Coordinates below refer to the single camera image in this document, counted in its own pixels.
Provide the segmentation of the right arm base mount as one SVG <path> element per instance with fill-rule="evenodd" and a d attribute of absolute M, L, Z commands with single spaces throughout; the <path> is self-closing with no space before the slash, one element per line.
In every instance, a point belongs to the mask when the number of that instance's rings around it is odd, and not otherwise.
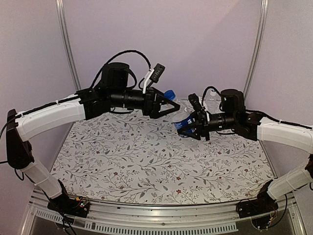
<path fill-rule="evenodd" d="M 258 230 L 268 229 L 277 215 L 278 204 L 269 196 L 257 196 L 256 199 L 241 200 L 236 204 L 236 213 L 240 218 L 257 216 L 266 213 L 266 216 L 252 219 L 252 225 Z"/>

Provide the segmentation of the blue bottle cap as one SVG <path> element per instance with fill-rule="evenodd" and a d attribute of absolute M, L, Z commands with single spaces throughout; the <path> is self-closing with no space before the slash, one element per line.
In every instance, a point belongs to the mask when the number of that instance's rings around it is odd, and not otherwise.
<path fill-rule="evenodd" d="M 167 98 L 168 100 L 173 101 L 176 98 L 176 95 L 173 90 L 167 90 L 164 93 L 164 97 Z"/>

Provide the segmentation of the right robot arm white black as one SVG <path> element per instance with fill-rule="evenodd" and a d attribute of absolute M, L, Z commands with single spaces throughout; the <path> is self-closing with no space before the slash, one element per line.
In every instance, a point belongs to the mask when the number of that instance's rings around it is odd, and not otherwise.
<path fill-rule="evenodd" d="M 256 213 L 264 213 L 272 205 L 272 200 L 297 190 L 313 181 L 313 128 L 298 123 L 282 121 L 261 111 L 247 110 L 244 94 L 236 89 L 220 92 L 221 113 L 208 113 L 196 94 L 188 99 L 194 108 L 191 114 L 194 122 L 178 129 L 180 135 L 196 140 L 209 140 L 210 132 L 233 130 L 238 136 L 252 141 L 271 141 L 310 154 L 307 163 L 296 167 L 285 175 L 271 180 L 261 188 L 253 202 Z"/>

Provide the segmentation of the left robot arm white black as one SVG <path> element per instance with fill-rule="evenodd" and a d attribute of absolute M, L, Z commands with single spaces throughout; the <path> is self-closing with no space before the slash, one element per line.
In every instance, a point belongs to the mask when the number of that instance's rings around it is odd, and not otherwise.
<path fill-rule="evenodd" d="M 144 116 L 154 119 L 178 111 L 179 104 L 151 86 L 158 82 L 164 70 L 161 64 L 149 69 L 143 89 L 136 90 L 134 86 L 127 85 L 128 76 L 133 74 L 128 64 L 106 63 L 100 70 L 101 79 L 97 85 L 32 110 L 19 113 L 10 110 L 2 130 L 6 133 L 8 164 L 28 176 L 61 212 L 69 212 L 73 207 L 72 200 L 62 183 L 34 159 L 29 140 L 63 124 L 96 118 L 114 107 L 138 109 Z"/>

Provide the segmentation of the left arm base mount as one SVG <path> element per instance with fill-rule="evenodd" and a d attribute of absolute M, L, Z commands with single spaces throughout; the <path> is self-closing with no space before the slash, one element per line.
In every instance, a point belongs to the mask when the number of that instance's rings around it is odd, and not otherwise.
<path fill-rule="evenodd" d="M 86 218 L 89 213 L 90 201 L 81 196 L 72 199 L 68 195 L 62 194 L 50 199 L 47 208 L 61 214 Z"/>

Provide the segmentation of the Pepsi bottle blue label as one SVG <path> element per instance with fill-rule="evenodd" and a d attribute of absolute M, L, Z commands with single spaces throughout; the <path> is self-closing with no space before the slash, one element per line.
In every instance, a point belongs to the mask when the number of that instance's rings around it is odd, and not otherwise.
<path fill-rule="evenodd" d="M 172 123 L 178 130 L 184 126 L 189 125 L 188 121 L 190 120 L 190 111 L 183 100 L 180 98 L 177 98 L 177 100 L 180 104 L 180 109 L 172 114 Z"/>

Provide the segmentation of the clear bottle white cap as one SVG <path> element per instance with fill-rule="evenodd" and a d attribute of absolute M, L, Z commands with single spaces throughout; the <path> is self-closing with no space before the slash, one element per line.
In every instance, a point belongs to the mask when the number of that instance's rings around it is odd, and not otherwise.
<path fill-rule="evenodd" d="M 210 88 L 207 92 L 207 97 L 204 99 L 205 107 L 211 114 L 215 114 L 219 105 L 220 96 L 217 91 Z"/>

